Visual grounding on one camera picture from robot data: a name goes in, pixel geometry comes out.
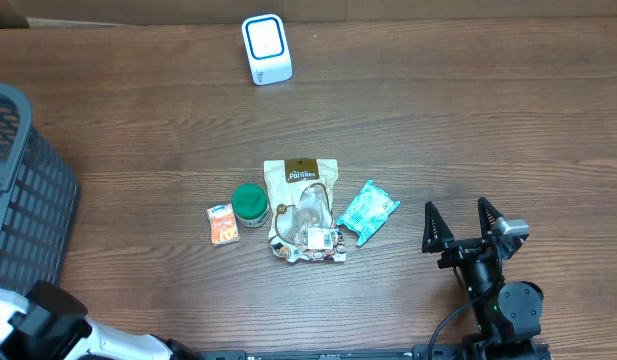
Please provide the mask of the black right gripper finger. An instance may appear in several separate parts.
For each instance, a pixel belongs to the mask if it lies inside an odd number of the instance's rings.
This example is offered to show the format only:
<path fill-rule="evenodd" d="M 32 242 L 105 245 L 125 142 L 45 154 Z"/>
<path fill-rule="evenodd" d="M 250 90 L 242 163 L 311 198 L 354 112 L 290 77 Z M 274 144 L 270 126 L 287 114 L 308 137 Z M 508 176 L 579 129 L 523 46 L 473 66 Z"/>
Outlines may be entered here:
<path fill-rule="evenodd" d="M 477 203 L 481 235 L 486 238 L 492 233 L 496 221 L 502 214 L 485 197 L 480 197 Z"/>
<path fill-rule="evenodd" d="M 443 252 L 454 235 L 432 201 L 425 204 L 424 233 L 421 251 L 423 253 Z"/>

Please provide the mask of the teal wet wipes pack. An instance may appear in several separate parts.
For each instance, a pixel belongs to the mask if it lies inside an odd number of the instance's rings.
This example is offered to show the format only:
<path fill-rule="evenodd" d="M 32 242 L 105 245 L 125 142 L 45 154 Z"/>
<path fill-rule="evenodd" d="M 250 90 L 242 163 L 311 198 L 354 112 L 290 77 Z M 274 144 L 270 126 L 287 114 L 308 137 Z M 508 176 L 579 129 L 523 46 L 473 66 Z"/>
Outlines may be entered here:
<path fill-rule="evenodd" d="M 400 206 L 383 189 L 368 180 L 337 220 L 357 234 L 358 247 L 365 245 Z"/>

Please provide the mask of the brown Pantree snack pouch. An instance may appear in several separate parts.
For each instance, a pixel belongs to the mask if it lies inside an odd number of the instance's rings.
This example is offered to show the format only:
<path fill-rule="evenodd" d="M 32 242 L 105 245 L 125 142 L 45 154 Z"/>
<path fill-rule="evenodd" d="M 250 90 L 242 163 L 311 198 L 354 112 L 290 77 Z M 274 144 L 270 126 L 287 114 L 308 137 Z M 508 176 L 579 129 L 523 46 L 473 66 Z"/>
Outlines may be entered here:
<path fill-rule="evenodd" d="M 345 262 L 343 234 L 333 217 L 335 159 L 266 160 L 264 180 L 272 210 L 269 245 L 289 263 Z"/>

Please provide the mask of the green lid jar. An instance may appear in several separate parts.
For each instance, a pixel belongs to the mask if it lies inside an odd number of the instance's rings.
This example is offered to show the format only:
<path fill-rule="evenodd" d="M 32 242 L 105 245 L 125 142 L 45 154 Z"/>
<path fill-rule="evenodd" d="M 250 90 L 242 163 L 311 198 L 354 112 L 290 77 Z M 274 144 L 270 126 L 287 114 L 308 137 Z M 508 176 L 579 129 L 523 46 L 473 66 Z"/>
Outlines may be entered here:
<path fill-rule="evenodd" d="M 239 186 L 232 195 L 231 204 L 235 216 L 245 227 L 261 227 L 269 218 L 267 195 L 256 184 Z"/>

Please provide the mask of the orange Kleenex tissue pack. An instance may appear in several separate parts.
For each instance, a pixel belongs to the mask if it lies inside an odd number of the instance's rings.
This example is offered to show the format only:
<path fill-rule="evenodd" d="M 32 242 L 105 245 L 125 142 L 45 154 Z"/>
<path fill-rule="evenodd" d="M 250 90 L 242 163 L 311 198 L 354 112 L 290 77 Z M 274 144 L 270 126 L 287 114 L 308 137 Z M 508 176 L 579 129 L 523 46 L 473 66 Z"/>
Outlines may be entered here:
<path fill-rule="evenodd" d="M 211 243 L 214 246 L 237 242 L 240 239 L 236 217 L 231 204 L 216 205 L 207 210 Z"/>

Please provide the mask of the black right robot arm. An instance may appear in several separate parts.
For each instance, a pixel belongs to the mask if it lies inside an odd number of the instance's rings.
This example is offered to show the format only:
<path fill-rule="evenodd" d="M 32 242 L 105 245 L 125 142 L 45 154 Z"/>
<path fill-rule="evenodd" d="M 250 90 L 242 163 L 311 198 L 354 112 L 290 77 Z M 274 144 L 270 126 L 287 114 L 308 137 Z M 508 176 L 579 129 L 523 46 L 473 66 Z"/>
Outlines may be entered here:
<path fill-rule="evenodd" d="M 468 302 L 436 327 L 428 345 L 427 359 L 549 359 L 546 345 L 534 338 L 541 333 L 544 294 L 532 282 L 508 283 L 504 262 L 526 243 L 529 225 L 523 219 L 507 219 L 486 198 L 478 199 L 481 235 L 457 240 L 433 202 L 425 204 L 421 251 L 438 253 L 440 269 L 453 270 Z M 474 312 L 478 331 L 444 350 L 436 345 L 444 327 L 464 311 Z"/>

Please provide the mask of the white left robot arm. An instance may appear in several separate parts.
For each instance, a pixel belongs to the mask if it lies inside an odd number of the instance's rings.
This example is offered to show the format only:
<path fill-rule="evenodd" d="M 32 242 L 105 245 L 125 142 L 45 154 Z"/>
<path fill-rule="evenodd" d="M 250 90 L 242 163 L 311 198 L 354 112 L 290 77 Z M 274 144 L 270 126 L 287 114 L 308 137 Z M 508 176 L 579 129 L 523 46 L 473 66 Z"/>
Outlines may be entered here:
<path fill-rule="evenodd" d="M 21 295 L 0 287 L 0 359 L 201 360 L 173 340 L 130 334 L 88 315 L 74 296 L 46 281 Z"/>

